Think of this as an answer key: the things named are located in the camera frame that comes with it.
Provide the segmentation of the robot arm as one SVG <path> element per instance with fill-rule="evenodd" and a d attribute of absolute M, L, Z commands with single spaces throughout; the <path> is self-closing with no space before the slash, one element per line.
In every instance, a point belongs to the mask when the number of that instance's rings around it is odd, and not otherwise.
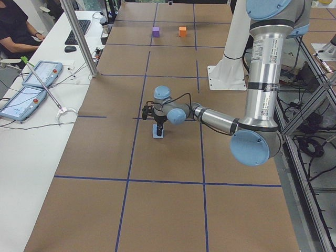
<path fill-rule="evenodd" d="M 310 1 L 237 1 L 222 59 L 208 66 L 211 90 L 241 90 L 247 93 L 245 114 L 234 118 L 199 103 L 179 103 L 166 86 L 154 91 L 152 106 L 143 108 L 143 118 L 155 119 L 153 137 L 163 137 L 163 124 L 174 125 L 192 118 L 231 137 L 230 150 L 248 166 L 264 164 L 282 145 L 274 110 L 282 50 L 287 38 L 309 29 Z"/>

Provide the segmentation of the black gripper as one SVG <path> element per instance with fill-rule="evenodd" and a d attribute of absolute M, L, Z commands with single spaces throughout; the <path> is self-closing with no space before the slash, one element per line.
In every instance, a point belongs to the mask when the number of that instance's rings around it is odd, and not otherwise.
<path fill-rule="evenodd" d="M 161 136 L 163 132 L 163 124 L 166 122 L 166 116 L 154 114 L 154 120 L 156 121 L 156 135 Z"/>

